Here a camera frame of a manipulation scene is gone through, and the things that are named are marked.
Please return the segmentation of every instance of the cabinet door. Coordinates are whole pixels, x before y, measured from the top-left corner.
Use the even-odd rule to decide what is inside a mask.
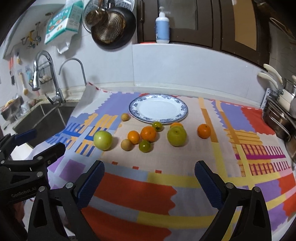
[[[155,19],[159,7],[170,19],[170,41],[213,45],[211,0],[137,1],[138,42],[155,41]]]
[[[220,0],[221,50],[256,65],[269,63],[269,25],[252,0]]]

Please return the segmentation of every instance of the blue gripper pad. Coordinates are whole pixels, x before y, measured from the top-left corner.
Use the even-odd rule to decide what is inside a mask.
[[[84,182],[81,188],[77,192],[77,202],[76,205],[78,209],[82,209],[88,206],[92,196],[94,195],[95,190],[97,189],[98,185],[100,184],[104,173],[105,173],[105,166],[104,163],[101,161],[96,161],[94,165],[97,165],[94,170],[89,175],[88,179]]]
[[[20,146],[30,140],[33,140],[35,139],[37,136],[37,131],[35,129],[32,129],[32,130],[29,130],[27,132],[24,132],[22,134],[18,134],[18,135],[15,135],[15,145],[16,146]]]
[[[220,188],[215,184],[208,171],[203,167],[201,161],[195,164],[194,173],[203,191],[207,195],[207,198],[210,201],[212,207],[220,210],[223,207],[222,192]]]

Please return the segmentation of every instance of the stainless steel sink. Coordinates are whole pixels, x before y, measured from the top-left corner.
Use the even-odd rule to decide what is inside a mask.
[[[35,147],[56,133],[65,129],[72,111],[78,102],[66,102],[64,105],[40,104],[32,110],[19,124],[13,127],[16,133],[30,129],[37,130],[37,137],[28,142]]]

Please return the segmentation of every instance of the white bottle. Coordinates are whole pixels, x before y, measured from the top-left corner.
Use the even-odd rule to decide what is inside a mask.
[[[170,41],[170,20],[163,10],[164,7],[159,7],[159,17],[155,20],[156,42],[167,44]]]

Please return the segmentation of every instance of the small brown fruit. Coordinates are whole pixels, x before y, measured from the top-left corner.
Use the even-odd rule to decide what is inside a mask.
[[[129,139],[124,139],[121,142],[120,146],[125,151],[130,151],[131,149],[133,149],[133,144],[131,143],[131,141]]]
[[[130,119],[130,116],[127,113],[123,113],[121,115],[121,120],[122,121],[128,121]]]

